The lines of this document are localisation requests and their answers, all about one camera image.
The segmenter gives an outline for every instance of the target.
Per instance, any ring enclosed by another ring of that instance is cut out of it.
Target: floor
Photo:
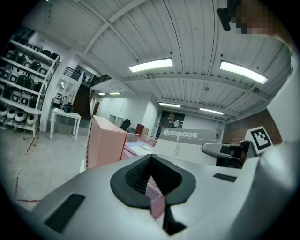
[[[48,193],[80,172],[86,151],[86,134],[77,142],[71,134],[40,133],[36,146],[30,132],[0,129],[0,179],[9,198],[25,209],[33,207]]]

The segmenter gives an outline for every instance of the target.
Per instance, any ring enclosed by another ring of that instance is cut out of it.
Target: black chair
[[[130,126],[130,124],[131,124],[130,120],[129,119],[125,119],[125,121],[122,123],[122,125],[121,125],[120,128],[123,129],[124,131],[126,131],[127,128]]]

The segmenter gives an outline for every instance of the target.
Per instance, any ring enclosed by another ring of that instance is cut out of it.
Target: ceiling light
[[[207,112],[211,112],[211,113],[217,113],[217,114],[221,114],[221,115],[224,114],[223,112],[217,112],[217,111],[210,110],[210,109],[205,109],[205,108],[200,108],[200,110],[202,110],[202,111],[207,111]]]
[[[268,80],[265,76],[263,76],[259,73],[256,73],[245,67],[242,67],[242,66],[236,65],[234,63],[230,63],[230,62],[222,61],[221,65],[220,65],[220,69],[243,75],[243,76],[251,78],[261,84],[265,84],[266,81]]]
[[[143,70],[152,69],[152,68],[163,68],[163,67],[171,67],[171,66],[173,66],[172,59],[166,58],[166,59],[160,59],[160,60],[154,60],[151,62],[141,63],[138,65],[132,66],[129,69],[133,73],[135,73],[138,71],[143,71]]]
[[[169,107],[181,107],[180,105],[176,105],[176,104],[169,104],[169,103],[159,103],[160,105],[163,106],[169,106]]]

